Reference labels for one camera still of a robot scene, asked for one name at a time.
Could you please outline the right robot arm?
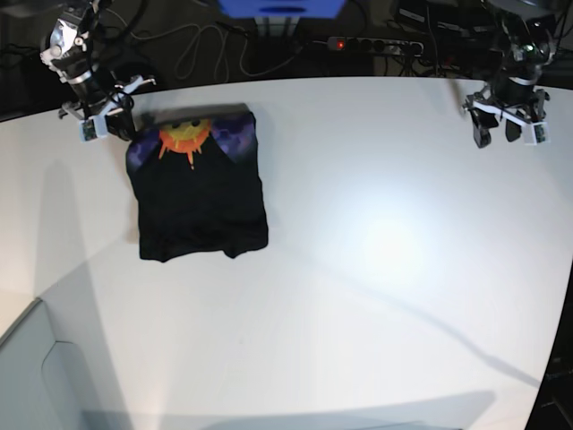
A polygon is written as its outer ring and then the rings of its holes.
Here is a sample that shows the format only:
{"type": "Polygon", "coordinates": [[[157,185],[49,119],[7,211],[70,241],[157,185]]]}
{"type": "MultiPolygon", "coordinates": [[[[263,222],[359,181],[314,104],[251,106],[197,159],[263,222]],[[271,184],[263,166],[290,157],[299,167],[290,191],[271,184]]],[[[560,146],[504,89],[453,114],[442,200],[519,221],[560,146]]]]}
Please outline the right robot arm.
{"type": "Polygon", "coordinates": [[[57,116],[74,118],[83,142],[114,135],[124,141],[135,138],[132,94],[154,85],[153,76],[134,75],[122,82],[97,61],[94,37],[107,1],[70,1],[58,17],[40,60],[68,84],[75,101],[62,104],[57,116]]]}

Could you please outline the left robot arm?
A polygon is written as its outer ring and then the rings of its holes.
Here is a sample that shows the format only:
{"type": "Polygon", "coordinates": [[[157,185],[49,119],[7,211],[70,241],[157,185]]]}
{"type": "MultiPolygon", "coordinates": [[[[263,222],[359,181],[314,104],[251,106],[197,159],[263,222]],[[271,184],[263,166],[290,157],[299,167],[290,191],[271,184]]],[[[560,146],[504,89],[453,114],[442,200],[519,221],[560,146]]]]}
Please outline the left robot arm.
{"type": "Polygon", "coordinates": [[[569,1],[489,1],[497,27],[495,49],[500,65],[483,88],[468,95],[462,108],[472,120],[474,141],[491,144],[491,130],[505,123],[508,142],[551,141],[544,105],[551,97],[536,87],[558,51],[556,16],[567,13],[569,1]]]}

